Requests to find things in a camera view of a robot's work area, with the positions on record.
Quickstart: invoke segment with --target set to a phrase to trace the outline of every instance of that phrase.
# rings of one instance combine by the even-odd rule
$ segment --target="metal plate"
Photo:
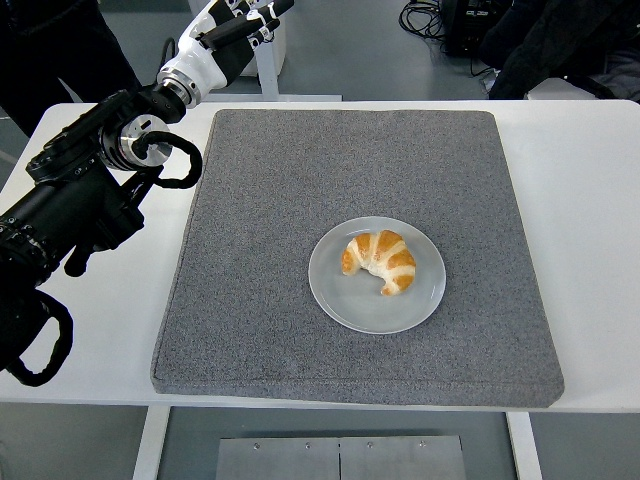
[[[340,439],[341,480],[465,480],[460,438]]]
[[[458,436],[220,441],[216,480],[465,480]]]
[[[220,440],[216,480],[337,480],[335,438]]]

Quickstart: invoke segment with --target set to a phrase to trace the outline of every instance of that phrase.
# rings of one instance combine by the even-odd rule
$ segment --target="white plate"
[[[416,261],[416,278],[399,295],[380,293],[384,280],[366,270],[343,275],[341,256],[353,237],[392,230],[404,240]],[[316,301],[345,327],[363,333],[398,333],[419,325],[437,308],[446,284],[444,262],[429,238],[411,225],[386,217],[361,217],[331,229],[309,261],[309,284]]]

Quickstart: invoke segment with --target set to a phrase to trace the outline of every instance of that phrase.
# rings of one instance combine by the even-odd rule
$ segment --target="white robotic arm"
[[[211,90],[235,80],[253,51],[273,38],[278,17],[293,0],[275,0],[251,9],[255,0],[212,0],[178,41],[178,55],[158,73],[158,84],[176,93],[187,108],[199,104]]]

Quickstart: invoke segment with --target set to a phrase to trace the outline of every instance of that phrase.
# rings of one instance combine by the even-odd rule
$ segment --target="gray floor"
[[[397,19],[405,3],[297,0],[286,17],[287,48],[280,92],[342,95],[345,101],[485,98],[479,78],[470,74],[468,59],[447,57],[439,45],[401,30]],[[102,0],[102,9],[143,83],[155,77],[164,40],[177,38],[191,19],[186,0]],[[474,66],[475,71],[481,68]],[[224,90],[259,91],[255,78],[241,78]],[[0,186],[27,140],[11,120],[0,120]],[[480,450],[472,456],[478,460],[482,456],[478,452],[485,448],[486,462],[478,460],[477,466],[469,466],[476,461],[469,460],[468,478],[513,478],[504,421],[499,415],[342,412],[329,418],[327,413],[305,411],[272,413],[175,411],[161,478],[186,478],[179,475],[185,465],[193,472],[214,471],[216,442],[232,435],[457,431],[477,441],[479,433],[474,429],[487,418],[491,418],[487,427],[490,439],[474,447]],[[144,409],[139,407],[0,405],[0,480],[129,478],[143,418]],[[534,416],[545,480],[640,478],[637,456],[632,455],[640,443],[639,418]],[[100,473],[88,473],[85,467]]]

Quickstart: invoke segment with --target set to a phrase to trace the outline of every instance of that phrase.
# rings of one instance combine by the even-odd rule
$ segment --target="black cable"
[[[491,70],[493,70],[493,67],[487,67],[484,68],[482,70],[480,70],[479,72],[475,72],[473,71],[473,57],[469,57],[469,73],[471,73],[472,77],[479,77],[480,75],[483,75],[487,72],[490,72]]]
[[[200,150],[193,143],[185,140],[178,135],[171,132],[159,132],[153,131],[143,134],[133,144],[131,144],[131,150],[138,158],[147,158],[147,149],[151,144],[166,143],[172,147],[179,148],[187,155],[191,161],[191,168],[189,173],[183,179],[177,178],[157,178],[153,183],[162,188],[181,188],[187,189],[193,187],[202,174],[202,155]]]
[[[420,16],[422,21],[416,26],[413,18]],[[406,32],[426,40],[444,40],[439,0],[411,1],[404,6],[398,17],[400,27]]]
[[[7,365],[7,371],[16,377],[20,383],[28,387],[39,387],[51,380],[65,359],[71,352],[73,345],[73,319],[67,308],[58,302],[55,298],[47,295],[40,290],[33,291],[33,301],[39,304],[39,308],[49,316],[58,321],[60,336],[53,346],[53,352],[49,364],[39,373],[34,373],[27,369],[24,362],[20,358],[16,358],[11,364]]]

